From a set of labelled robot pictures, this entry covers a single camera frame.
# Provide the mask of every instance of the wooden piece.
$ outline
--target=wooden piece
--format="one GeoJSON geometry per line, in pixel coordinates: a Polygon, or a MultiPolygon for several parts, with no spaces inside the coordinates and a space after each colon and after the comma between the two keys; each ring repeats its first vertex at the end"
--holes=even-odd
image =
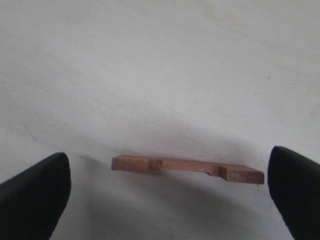
{"type": "Polygon", "coordinates": [[[210,176],[221,177],[229,182],[246,184],[264,184],[265,182],[265,175],[261,171],[243,165],[217,162],[120,155],[113,158],[111,168],[117,171],[144,174],[148,171],[175,169],[207,173],[210,176]]]}

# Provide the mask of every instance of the white surface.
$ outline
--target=white surface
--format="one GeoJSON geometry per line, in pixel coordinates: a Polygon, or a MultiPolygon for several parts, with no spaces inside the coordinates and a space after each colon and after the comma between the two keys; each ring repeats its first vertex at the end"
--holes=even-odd
{"type": "Polygon", "coordinates": [[[319,8],[0,0],[0,181],[68,154],[54,240],[292,239],[266,185],[110,165],[124,153],[266,172],[274,145],[319,160],[319,8]]]}

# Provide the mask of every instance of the wooden block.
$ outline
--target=wooden block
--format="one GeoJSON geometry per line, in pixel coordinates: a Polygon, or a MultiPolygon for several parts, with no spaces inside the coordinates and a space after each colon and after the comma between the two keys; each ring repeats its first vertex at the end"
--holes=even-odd
{"type": "Polygon", "coordinates": [[[120,155],[113,158],[111,169],[136,173],[174,169],[206,173],[229,182],[246,184],[264,184],[265,182],[263,172],[247,166],[171,158],[120,155]]]}

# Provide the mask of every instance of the orange wooden piece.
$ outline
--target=orange wooden piece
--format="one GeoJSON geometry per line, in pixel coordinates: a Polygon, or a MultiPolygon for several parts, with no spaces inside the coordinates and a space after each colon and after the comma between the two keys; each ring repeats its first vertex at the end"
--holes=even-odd
{"type": "Polygon", "coordinates": [[[261,171],[243,165],[217,162],[120,155],[113,158],[111,168],[112,170],[144,174],[148,171],[175,169],[207,173],[210,176],[221,177],[229,182],[246,184],[264,184],[265,182],[265,175],[261,171]]]}

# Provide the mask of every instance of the black object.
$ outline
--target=black object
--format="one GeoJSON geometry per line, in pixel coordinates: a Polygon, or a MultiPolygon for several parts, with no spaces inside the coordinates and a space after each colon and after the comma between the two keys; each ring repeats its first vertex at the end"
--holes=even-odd
{"type": "Polygon", "coordinates": [[[48,240],[71,191],[67,155],[53,154],[0,185],[0,239],[48,240]]]}
{"type": "Polygon", "coordinates": [[[296,240],[320,240],[320,165],[282,146],[271,152],[270,195],[296,240]]]}

